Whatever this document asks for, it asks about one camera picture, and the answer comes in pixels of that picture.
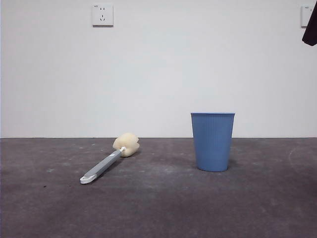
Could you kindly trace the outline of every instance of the white outlet plate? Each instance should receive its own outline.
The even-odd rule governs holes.
[[[93,26],[113,26],[113,4],[94,4],[91,12]]]
[[[314,6],[302,6],[301,8],[301,26],[307,27],[309,19],[311,18]]]

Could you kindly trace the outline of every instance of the floor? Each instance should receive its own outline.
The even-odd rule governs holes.
[[[113,139],[2,139],[2,238],[317,238],[317,138],[233,139],[229,170],[192,139],[140,139],[98,180]]]

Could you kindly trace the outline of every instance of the electrical outlet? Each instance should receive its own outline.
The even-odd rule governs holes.
[[[307,27],[309,19],[311,18],[314,6],[302,6],[301,8],[301,26]]]
[[[113,26],[113,4],[102,3],[92,6],[93,26]]]

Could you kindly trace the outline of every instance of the cup rim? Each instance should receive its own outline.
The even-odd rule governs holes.
[[[200,113],[200,112],[194,112],[194,113],[191,113],[191,114],[218,114],[218,115],[221,115],[221,114],[225,114],[225,115],[234,115],[235,113]]]

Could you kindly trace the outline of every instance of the blue cup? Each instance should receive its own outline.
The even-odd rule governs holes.
[[[221,172],[228,169],[234,113],[191,113],[200,170]]]

